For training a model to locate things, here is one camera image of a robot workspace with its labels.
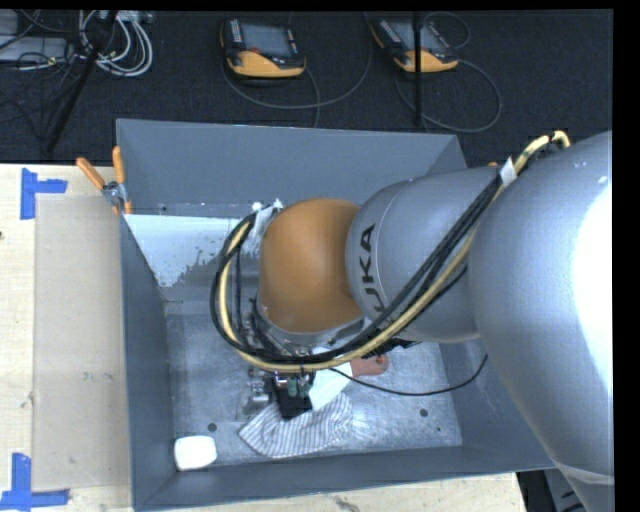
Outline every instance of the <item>electronic device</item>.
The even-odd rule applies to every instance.
[[[231,18],[223,22],[220,44],[229,69],[248,85],[283,83],[305,69],[289,27]]]
[[[416,72],[414,32],[409,20],[372,20],[371,33],[380,48],[407,73]],[[459,58],[454,48],[443,39],[432,23],[420,30],[420,64],[422,73],[435,73],[455,68]]]

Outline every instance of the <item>wooden table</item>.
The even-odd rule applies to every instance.
[[[75,166],[44,166],[0,164],[0,491],[7,489],[11,476],[11,454],[33,455],[34,411],[39,397],[34,394],[34,314],[38,301],[36,290],[36,220],[20,220],[21,171],[27,167],[38,173],[39,180],[63,179],[68,188],[58,200],[69,201],[68,214],[73,215],[74,197],[100,197],[82,172]],[[114,179],[113,169],[98,168],[107,180]],[[37,199],[36,205],[45,199]],[[105,218],[117,222],[105,201]],[[65,229],[61,217],[60,229]],[[77,275],[76,286],[91,286],[85,275]],[[113,339],[114,351],[122,349],[119,339]],[[68,432],[69,438],[81,436],[85,425],[76,423]],[[94,446],[97,453],[109,453],[109,443],[121,439],[104,437],[103,446]],[[128,484],[70,487],[66,506],[51,507],[57,511],[133,510]],[[375,512],[393,510],[409,512],[428,510],[520,512],[524,503],[514,474],[451,479],[422,484],[386,486],[369,490],[312,496],[283,498],[250,503],[238,503],[193,509],[211,512],[309,512],[349,511]]]

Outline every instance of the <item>yellow cable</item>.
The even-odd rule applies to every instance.
[[[568,148],[571,145],[567,134],[559,130],[553,132],[552,137],[549,137],[548,135],[542,135],[541,137],[538,137],[533,142],[531,142],[522,153],[520,153],[520,156],[518,156],[518,158],[516,158],[516,161],[513,163],[516,174],[520,174],[531,155],[533,155],[541,147],[549,144],[550,142],[559,142],[560,145],[564,148]]]
[[[242,236],[244,235],[244,233],[249,229],[249,224],[245,224],[244,226],[242,226],[238,232],[236,233],[236,235],[234,236],[233,240],[231,240],[231,243],[229,245],[229,249],[227,250],[227,253],[225,254],[225,256],[228,256],[231,251],[233,251],[233,249],[238,245],[239,241],[241,240]],[[227,335],[236,343],[240,343],[240,341],[238,340],[238,338],[236,337],[235,333],[233,332],[233,329],[231,328],[231,324],[229,323],[229,315],[227,313],[227,302],[226,302],[226,291],[227,291],[227,279],[229,277],[229,266],[231,264],[231,261],[227,262],[227,264],[224,266],[224,268],[222,269],[222,272],[220,273],[220,286],[218,287],[218,300],[220,303],[220,320],[222,322],[222,327],[224,328],[224,332],[227,333]]]
[[[236,245],[236,241],[239,239],[239,237],[240,235],[234,238],[234,240],[231,242],[229,250],[233,250],[233,247]],[[404,327],[406,327],[406,325],[411,320],[413,320],[413,318],[417,316],[420,313],[420,311],[423,308],[425,308],[434,299],[440,287],[453,274],[456,268],[460,265],[460,263],[462,263],[464,258],[467,256],[469,248],[471,247],[472,237],[473,237],[473,233],[471,233],[467,237],[460,251],[456,254],[456,256],[449,263],[449,265],[443,270],[440,276],[434,281],[433,285],[411,307],[409,307],[402,315],[400,315],[400,317],[398,317],[397,320],[395,320],[392,324],[390,324],[383,332],[379,333],[375,338],[365,343],[364,345],[360,346],[359,348],[347,354],[344,354],[342,356],[336,357],[331,361],[325,361],[321,363],[309,363],[305,365],[268,363],[250,354],[246,354],[244,352],[238,351],[238,353],[240,354],[240,357],[245,361],[247,361],[248,363],[251,363],[252,365],[258,368],[262,368],[263,370],[280,371],[280,372],[300,372],[302,369],[304,369],[304,371],[318,371],[318,370],[324,370],[327,368],[333,368],[335,366],[339,366],[343,363],[346,363],[353,359],[357,359],[359,357],[369,354],[370,352],[378,348],[380,345],[382,345],[385,341],[389,340],[395,334],[397,334],[402,329],[404,329]],[[227,265],[225,266],[225,269],[228,269],[228,266],[230,263],[231,262],[227,263]],[[228,274],[225,273],[223,270],[223,273],[221,274],[221,277],[220,277],[221,289],[226,288],[227,275]],[[224,293],[220,294],[220,297],[221,299],[224,298]],[[223,305],[222,303],[221,303],[221,314],[224,314],[224,316],[226,316],[226,305]],[[236,340],[235,336],[233,335],[233,331],[230,328],[227,329],[225,327],[225,332],[227,333],[227,335],[232,337],[232,339]]]
[[[516,175],[518,175],[522,171],[527,160],[530,158],[530,156],[533,153],[535,153],[542,146],[550,142],[559,142],[565,148],[569,147],[570,145],[569,138],[564,132],[556,131],[554,132],[553,137],[549,137],[548,135],[543,135],[542,137],[538,137],[536,140],[531,142],[525,148],[525,150],[520,154],[520,156],[516,159],[516,162],[514,163]],[[496,193],[494,194],[494,196],[491,198],[491,202],[495,201],[495,199],[502,193],[504,189],[505,189],[504,185],[501,185],[496,191]],[[238,231],[238,233],[233,238],[233,240],[231,240],[229,249],[227,250],[227,255],[230,254],[231,251],[233,251],[233,249],[238,245],[238,243],[240,242],[240,239],[242,238],[243,234],[246,232],[247,229],[248,229],[248,224],[243,226],[243,228],[241,228]],[[445,267],[442,273],[436,278],[436,280],[433,282],[431,287],[428,290],[426,290],[412,306],[407,308],[405,312],[402,313],[402,315],[400,315],[394,322],[392,322],[389,326],[387,326],[384,329],[384,331],[380,332],[371,341],[365,343],[364,345],[361,345],[357,349],[351,352],[348,352],[347,354],[344,354],[342,356],[338,356],[335,359],[332,359],[330,361],[324,361],[320,363],[309,363],[304,365],[303,364],[269,363],[259,359],[258,357],[242,352],[240,350],[237,350],[238,354],[246,362],[250,363],[253,366],[261,368],[263,370],[272,371],[272,372],[278,371],[278,372],[285,372],[285,373],[286,372],[297,373],[300,371],[318,371],[318,370],[333,368],[341,364],[344,364],[346,362],[349,362],[353,359],[357,359],[359,357],[363,357],[371,353],[373,350],[378,348],[380,345],[382,345],[383,343],[388,341],[390,338],[395,336],[402,329],[404,329],[409,324],[409,322],[411,322],[411,320],[413,320],[416,316],[418,316],[420,312],[425,307],[427,307],[429,303],[435,298],[436,294],[438,293],[440,288],[444,285],[446,280],[449,279],[449,277],[460,266],[460,264],[464,261],[464,259],[469,254],[469,250],[471,249],[471,243],[473,241],[473,237],[475,236],[476,229],[477,228],[474,228],[473,231],[469,233],[469,235],[463,242],[460,250],[454,256],[454,258],[450,261],[450,263]],[[230,264],[231,264],[231,261],[227,262],[225,267],[222,269],[222,272],[220,275],[220,287],[218,289],[218,297],[220,299],[220,314],[222,316],[222,325],[223,325],[224,331],[231,339],[238,342],[238,339],[236,338],[235,333],[233,332],[233,329],[231,328],[231,325],[229,323],[226,301],[224,300],[225,291],[227,288],[227,279],[229,275]]]

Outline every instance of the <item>black carpet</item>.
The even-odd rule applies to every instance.
[[[74,11],[45,14],[48,27],[73,30]],[[277,24],[290,19],[310,73],[276,88],[230,85],[218,31],[232,15]],[[362,12],[156,11],[144,25],[153,44],[151,69],[136,78],[93,69],[51,153],[47,137],[85,61],[38,71],[4,63],[0,161],[66,164],[85,156],[109,165],[118,118],[455,133],[470,167],[502,162],[554,129],[572,142],[612,129],[612,9],[433,16],[449,44],[466,44],[456,69],[424,81],[424,123],[415,122],[414,84],[375,45],[366,20]],[[327,103],[320,109],[292,108],[313,105],[318,96]]]

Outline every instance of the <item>white object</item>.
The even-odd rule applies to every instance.
[[[274,203],[267,208],[265,208],[262,203],[258,202],[253,203],[252,208],[254,212],[258,212],[258,215],[256,215],[256,220],[251,233],[249,233],[247,243],[250,247],[254,248],[253,252],[257,253],[260,247],[262,236],[265,234],[267,228],[269,227],[269,224],[271,224],[271,221],[273,220],[274,212],[282,210],[284,208],[284,205],[282,204],[280,199],[276,199]]]
[[[346,373],[349,377],[353,377],[351,363],[341,364],[336,369],[342,373]],[[331,370],[321,370],[317,372],[313,386],[311,386],[309,390],[309,399],[311,400],[311,405],[314,410],[322,409],[334,400],[349,382],[349,379]]]
[[[216,442],[208,436],[188,436],[176,440],[173,455],[179,471],[201,469],[218,458]]]
[[[507,158],[507,161],[502,166],[502,169],[500,169],[500,177],[502,178],[502,183],[504,184],[505,188],[511,185],[518,177],[518,175],[516,174],[516,170],[513,167],[513,161],[511,160],[511,157]]]

